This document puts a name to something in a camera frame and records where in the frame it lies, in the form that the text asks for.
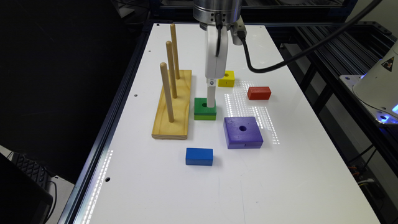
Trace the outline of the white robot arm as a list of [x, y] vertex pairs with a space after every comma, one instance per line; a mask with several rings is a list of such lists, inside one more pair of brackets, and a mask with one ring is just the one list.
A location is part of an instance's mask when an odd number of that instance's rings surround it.
[[205, 77], [209, 108], [215, 106], [217, 80], [225, 75], [228, 55], [228, 32], [233, 44], [241, 45], [239, 34], [246, 28], [241, 18], [241, 0], [194, 0], [193, 16], [206, 32]]

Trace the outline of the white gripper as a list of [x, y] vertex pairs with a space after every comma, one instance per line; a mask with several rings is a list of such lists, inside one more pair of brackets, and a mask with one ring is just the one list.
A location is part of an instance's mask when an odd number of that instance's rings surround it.
[[218, 30], [215, 26], [206, 28], [205, 76], [207, 83], [208, 108], [215, 107], [216, 80], [224, 77], [228, 54], [228, 33], [225, 26]]

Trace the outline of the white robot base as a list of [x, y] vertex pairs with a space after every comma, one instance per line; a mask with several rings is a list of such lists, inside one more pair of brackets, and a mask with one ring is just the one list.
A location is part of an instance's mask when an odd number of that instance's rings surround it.
[[342, 75], [340, 80], [378, 124], [397, 124], [397, 44], [364, 75]]

